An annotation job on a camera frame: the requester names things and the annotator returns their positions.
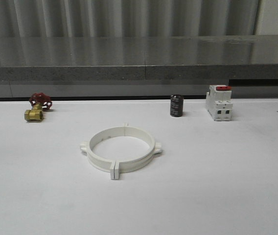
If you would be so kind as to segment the white half pipe clamp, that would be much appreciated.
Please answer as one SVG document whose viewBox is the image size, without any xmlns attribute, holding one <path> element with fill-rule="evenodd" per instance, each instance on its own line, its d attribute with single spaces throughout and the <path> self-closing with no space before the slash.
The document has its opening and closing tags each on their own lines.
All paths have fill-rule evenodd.
<svg viewBox="0 0 278 235">
<path fill-rule="evenodd" d="M 112 180 L 119 179 L 120 173 L 127 173 L 138 170 L 148 163 L 150 163 L 155 154 L 162 152 L 162 145 L 159 142 L 155 142 L 155 139 L 146 131 L 131 126 L 121 126 L 113 128 L 113 136 L 130 136 L 137 139 L 141 139 L 149 145 L 149 149 L 146 153 L 140 155 L 133 160 L 115 160 L 110 168 L 110 174 Z"/>
<path fill-rule="evenodd" d="M 90 141 L 80 143 L 80 150 L 87 154 L 88 160 L 95 168 L 110 173 L 112 180 L 119 179 L 121 173 L 131 172 L 127 162 L 121 160 L 105 159 L 93 152 L 93 148 L 100 142 L 113 137 L 125 136 L 125 128 L 128 124 L 103 130 L 94 135 Z"/>
</svg>

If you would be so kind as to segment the black cylindrical capacitor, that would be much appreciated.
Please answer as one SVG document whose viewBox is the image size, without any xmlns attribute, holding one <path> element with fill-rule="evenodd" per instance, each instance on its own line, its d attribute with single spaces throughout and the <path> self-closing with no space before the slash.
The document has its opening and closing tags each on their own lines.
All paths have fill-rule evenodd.
<svg viewBox="0 0 278 235">
<path fill-rule="evenodd" d="M 180 94 L 173 94 L 170 97 L 170 115 L 181 117 L 183 115 L 184 97 Z"/>
</svg>

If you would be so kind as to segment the brass valve red handwheel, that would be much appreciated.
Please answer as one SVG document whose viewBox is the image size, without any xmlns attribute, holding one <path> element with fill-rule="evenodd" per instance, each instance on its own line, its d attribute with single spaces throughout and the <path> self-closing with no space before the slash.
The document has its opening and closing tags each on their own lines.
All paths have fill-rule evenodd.
<svg viewBox="0 0 278 235">
<path fill-rule="evenodd" d="M 51 98 L 44 93 L 34 93 L 29 102 L 32 109 L 25 111 L 24 119 L 26 121 L 42 121 L 44 118 L 43 111 L 49 110 L 52 106 Z"/>
</svg>

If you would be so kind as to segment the grey stone counter ledge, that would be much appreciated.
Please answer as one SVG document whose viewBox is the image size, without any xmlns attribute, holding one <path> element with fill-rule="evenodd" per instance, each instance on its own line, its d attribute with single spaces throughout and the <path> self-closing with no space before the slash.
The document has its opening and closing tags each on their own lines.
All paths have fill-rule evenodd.
<svg viewBox="0 0 278 235">
<path fill-rule="evenodd" d="M 0 99 L 278 97 L 278 36 L 0 37 Z"/>
</svg>

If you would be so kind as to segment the grey pleated curtain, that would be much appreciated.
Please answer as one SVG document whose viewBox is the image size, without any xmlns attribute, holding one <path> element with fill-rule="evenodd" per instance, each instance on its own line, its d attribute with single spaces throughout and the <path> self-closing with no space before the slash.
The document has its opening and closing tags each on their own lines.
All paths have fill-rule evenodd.
<svg viewBox="0 0 278 235">
<path fill-rule="evenodd" d="M 278 35 L 278 0 L 0 0 L 0 37 Z"/>
</svg>

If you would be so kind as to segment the white circuit breaker red switch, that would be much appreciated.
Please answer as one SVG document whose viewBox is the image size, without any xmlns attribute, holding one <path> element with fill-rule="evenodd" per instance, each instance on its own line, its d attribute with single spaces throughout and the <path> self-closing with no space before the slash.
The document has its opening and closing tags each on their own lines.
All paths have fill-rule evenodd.
<svg viewBox="0 0 278 235">
<path fill-rule="evenodd" d="M 232 88 L 226 85 L 210 85 L 206 95 L 206 110 L 214 121 L 230 121 L 233 103 Z"/>
</svg>

